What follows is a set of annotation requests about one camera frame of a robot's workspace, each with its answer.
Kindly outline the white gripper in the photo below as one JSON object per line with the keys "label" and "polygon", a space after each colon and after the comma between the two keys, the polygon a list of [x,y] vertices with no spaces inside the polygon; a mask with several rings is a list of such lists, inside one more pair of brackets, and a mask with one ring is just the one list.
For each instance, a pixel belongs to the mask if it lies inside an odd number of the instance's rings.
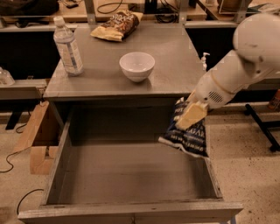
{"label": "white gripper", "polygon": [[178,117],[175,126],[180,130],[190,128],[207,116],[208,109],[224,106],[240,90],[263,80],[275,69],[274,56],[250,58],[231,50],[199,79],[194,91],[187,98],[191,103]]}

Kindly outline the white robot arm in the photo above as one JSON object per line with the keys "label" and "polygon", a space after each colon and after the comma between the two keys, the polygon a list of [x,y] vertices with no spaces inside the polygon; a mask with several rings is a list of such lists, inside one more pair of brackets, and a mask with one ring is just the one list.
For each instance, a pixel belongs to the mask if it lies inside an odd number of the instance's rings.
{"label": "white robot arm", "polygon": [[263,80],[280,69],[280,18],[259,13],[239,23],[229,51],[200,79],[187,98],[187,106],[175,118],[175,125],[186,130],[230,102],[242,89]]}

